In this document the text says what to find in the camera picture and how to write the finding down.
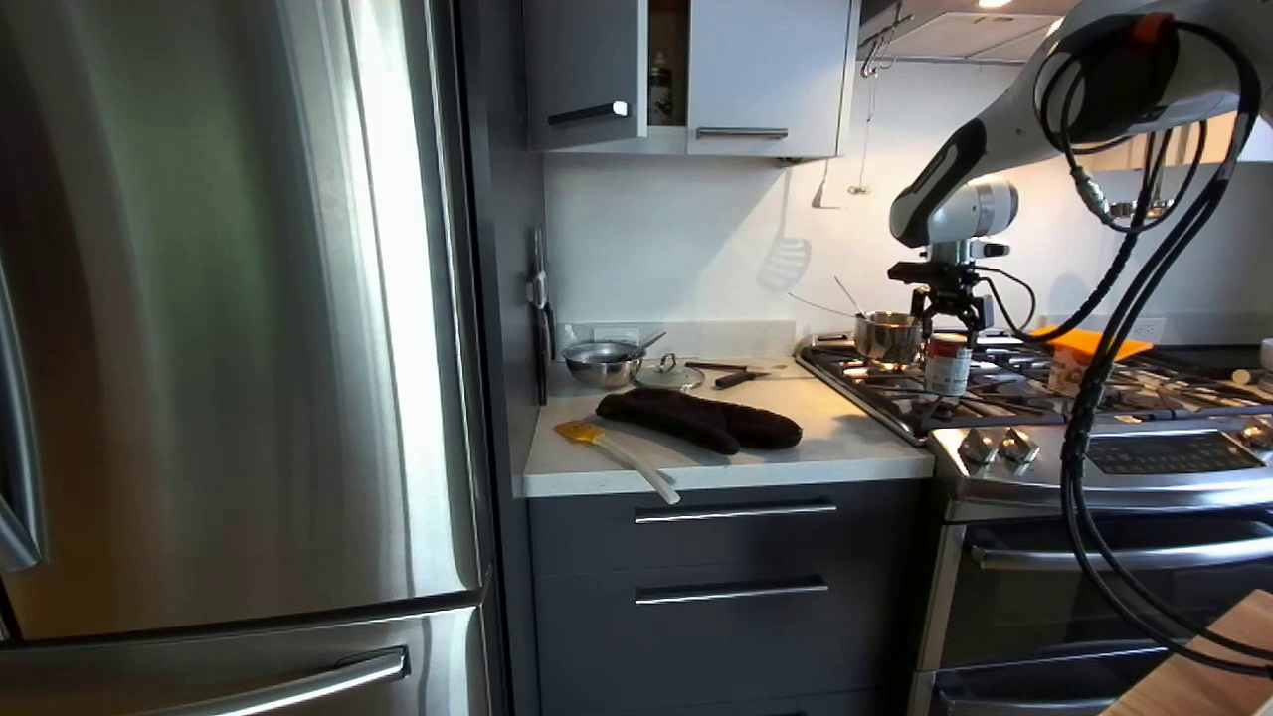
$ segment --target range hood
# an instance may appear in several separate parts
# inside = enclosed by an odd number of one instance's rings
[[[1025,64],[1077,0],[865,0],[865,55],[932,64]]]

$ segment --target stainless steel oven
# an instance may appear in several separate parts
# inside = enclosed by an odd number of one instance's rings
[[[1081,576],[1057,517],[1063,426],[935,428],[943,509],[911,716],[1102,713],[1167,648],[1136,636]],[[1086,494],[1127,567],[1193,619],[1273,585],[1273,467],[1219,426],[1105,426]],[[1154,474],[1171,449],[1185,467]]]

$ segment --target robotic arm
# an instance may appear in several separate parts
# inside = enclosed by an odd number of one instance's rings
[[[924,326],[953,314],[965,339],[989,323],[976,292],[976,255],[961,245],[1016,218],[1016,190],[976,177],[1232,112],[1238,70],[1225,47],[1253,64],[1253,82],[1268,86],[1260,115],[1273,115],[1273,0],[1081,0],[892,204],[892,235],[926,245],[926,263],[886,269],[924,287],[911,314]],[[1086,205],[1111,213],[1081,165],[1069,165]]]

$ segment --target gray cabinet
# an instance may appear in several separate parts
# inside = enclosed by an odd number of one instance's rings
[[[841,155],[857,0],[529,0],[541,148]],[[654,112],[654,66],[667,107]]]
[[[924,482],[533,501],[545,716],[895,713]]]

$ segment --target refrigerator handle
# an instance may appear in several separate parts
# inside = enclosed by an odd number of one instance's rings
[[[314,700],[329,700],[329,696],[341,696],[341,692],[358,692],[358,689],[374,689],[374,684],[387,684],[387,678],[403,678],[407,672],[411,672],[407,648],[390,648],[390,653],[374,653],[365,658],[339,664],[339,669],[327,669],[327,672],[310,672],[310,674],[298,674],[298,678],[280,678],[280,684],[249,689],[249,692],[174,702],[174,706],[159,706],[159,713],[146,713],[146,716],[284,713],[284,706],[296,706],[296,702],[314,702]]]
[[[7,274],[0,267],[0,572],[21,572],[42,562],[41,441],[21,344]]]

